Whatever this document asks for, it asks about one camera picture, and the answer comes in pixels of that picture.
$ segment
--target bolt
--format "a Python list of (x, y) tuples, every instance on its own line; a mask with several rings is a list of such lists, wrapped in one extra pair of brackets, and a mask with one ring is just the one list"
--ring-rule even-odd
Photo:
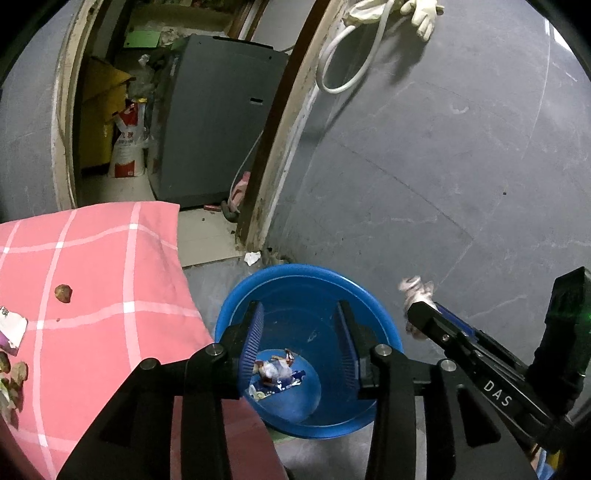
[(221, 343), (211, 343), (205, 347), (205, 353), (211, 356), (218, 356), (223, 353), (223, 345)]
[(446, 372), (453, 372), (456, 369), (456, 364), (447, 358), (445, 360), (443, 360), (439, 364), (439, 366), (441, 367), (442, 370), (445, 370)]
[(386, 345), (384, 343), (380, 343), (379, 345), (376, 345), (374, 347), (374, 350), (379, 356), (388, 356), (389, 354), (392, 353), (392, 347), (389, 345)]
[(142, 370), (152, 370), (154, 367), (158, 366), (158, 360), (155, 358), (146, 358), (139, 363), (139, 367)]

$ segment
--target beige tile floor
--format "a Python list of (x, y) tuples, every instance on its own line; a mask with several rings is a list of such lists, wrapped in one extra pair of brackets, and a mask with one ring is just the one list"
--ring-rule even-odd
[[(147, 175), (129, 179), (91, 176), (82, 180), (84, 205), (106, 202), (155, 200)], [(183, 267), (226, 258), (240, 257), (233, 232), (236, 224), (221, 212), (203, 209), (184, 210), (178, 214), (178, 257)]]

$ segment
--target yellow cardboard box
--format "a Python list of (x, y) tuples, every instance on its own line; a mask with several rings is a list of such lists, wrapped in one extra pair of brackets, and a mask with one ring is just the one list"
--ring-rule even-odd
[(131, 75), (98, 59), (90, 59), (82, 92), (78, 153), (81, 168), (111, 161), (113, 116), (125, 109)]

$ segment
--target pink checkered tablecloth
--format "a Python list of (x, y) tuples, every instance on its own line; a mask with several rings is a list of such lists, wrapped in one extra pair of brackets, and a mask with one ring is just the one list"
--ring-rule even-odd
[[(29, 320), (11, 358), (27, 362), (29, 378), (18, 429), (10, 428), (45, 479), (56, 478), (142, 358), (173, 362), (212, 341), (178, 260), (177, 219), (177, 205), (137, 202), (0, 225), (0, 304)], [(72, 288), (70, 303), (56, 299), (59, 284)], [(260, 478), (264, 455), (265, 477), (285, 478), (248, 403), (225, 401), (223, 408), (234, 477)]]

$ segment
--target gray washing machine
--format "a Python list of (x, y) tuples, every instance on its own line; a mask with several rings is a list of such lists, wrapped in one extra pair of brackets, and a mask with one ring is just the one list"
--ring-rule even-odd
[(228, 198), (288, 58), (265, 45), (207, 35), (173, 45), (149, 109), (148, 175), (158, 200), (195, 207)]

